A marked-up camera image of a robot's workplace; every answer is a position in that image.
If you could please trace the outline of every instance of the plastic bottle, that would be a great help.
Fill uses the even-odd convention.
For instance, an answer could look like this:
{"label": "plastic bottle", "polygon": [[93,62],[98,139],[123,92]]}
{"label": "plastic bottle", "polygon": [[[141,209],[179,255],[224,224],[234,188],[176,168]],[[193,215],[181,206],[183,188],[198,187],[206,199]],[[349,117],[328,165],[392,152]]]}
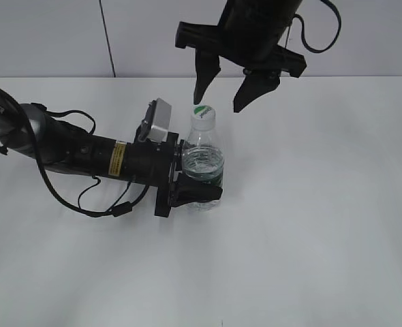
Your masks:
{"label": "plastic bottle", "polygon": [[[191,115],[191,131],[183,145],[183,172],[209,185],[222,187],[224,158],[215,130],[216,112],[210,106],[196,106]],[[190,207],[210,210],[218,201],[195,202]]]}

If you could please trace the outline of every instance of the white tabletop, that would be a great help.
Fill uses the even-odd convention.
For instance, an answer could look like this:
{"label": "white tabletop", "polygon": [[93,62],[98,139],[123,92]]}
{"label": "white tabletop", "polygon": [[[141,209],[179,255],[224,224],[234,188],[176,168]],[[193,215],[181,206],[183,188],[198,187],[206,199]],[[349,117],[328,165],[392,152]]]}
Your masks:
{"label": "white tabletop", "polygon": [[[0,155],[0,326],[402,326],[402,78],[284,78],[233,114],[218,79],[220,207],[90,219],[62,207],[32,159]],[[194,80],[0,79],[20,102],[79,109],[131,142],[148,102],[189,129]],[[68,119],[88,127],[79,117]],[[87,177],[50,174],[72,202]],[[104,181],[84,207],[105,209]],[[130,198],[141,187],[133,187]]]}

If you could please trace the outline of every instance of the green label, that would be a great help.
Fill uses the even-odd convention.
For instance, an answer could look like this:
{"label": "green label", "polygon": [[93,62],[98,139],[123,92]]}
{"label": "green label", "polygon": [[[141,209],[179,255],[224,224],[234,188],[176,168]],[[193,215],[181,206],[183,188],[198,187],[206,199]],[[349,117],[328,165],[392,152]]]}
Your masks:
{"label": "green label", "polygon": [[209,180],[209,181],[203,181],[203,183],[207,185],[214,185],[218,187],[222,187],[222,180],[223,180],[223,171],[221,174],[217,175],[215,178]]}
{"label": "green label", "polygon": [[194,114],[198,114],[198,113],[202,112],[205,108],[207,108],[207,106],[196,107],[194,110]]}

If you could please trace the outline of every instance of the white bottle cap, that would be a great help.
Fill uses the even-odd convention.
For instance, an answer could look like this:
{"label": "white bottle cap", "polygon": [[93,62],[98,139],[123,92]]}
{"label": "white bottle cap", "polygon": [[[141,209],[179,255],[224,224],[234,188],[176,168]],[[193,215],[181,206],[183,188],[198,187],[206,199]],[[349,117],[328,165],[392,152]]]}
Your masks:
{"label": "white bottle cap", "polygon": [[192,111],[192,127],[198,131],[208,131],[215,128],[216,112],[210,106],[198,105]]}

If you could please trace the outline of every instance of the yellow label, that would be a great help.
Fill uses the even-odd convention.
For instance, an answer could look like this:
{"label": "yellow label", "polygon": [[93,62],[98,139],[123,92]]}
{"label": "yellow label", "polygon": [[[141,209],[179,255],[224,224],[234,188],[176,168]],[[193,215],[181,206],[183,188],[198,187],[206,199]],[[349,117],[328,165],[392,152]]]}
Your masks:
{"label": "yellow label", "polygon": [[124,159],[125,147],[127,143],[116,141],[113,148],[112,159],[108,167],[108,174],[110,176],[119,177],[121,174],[122,161]]}

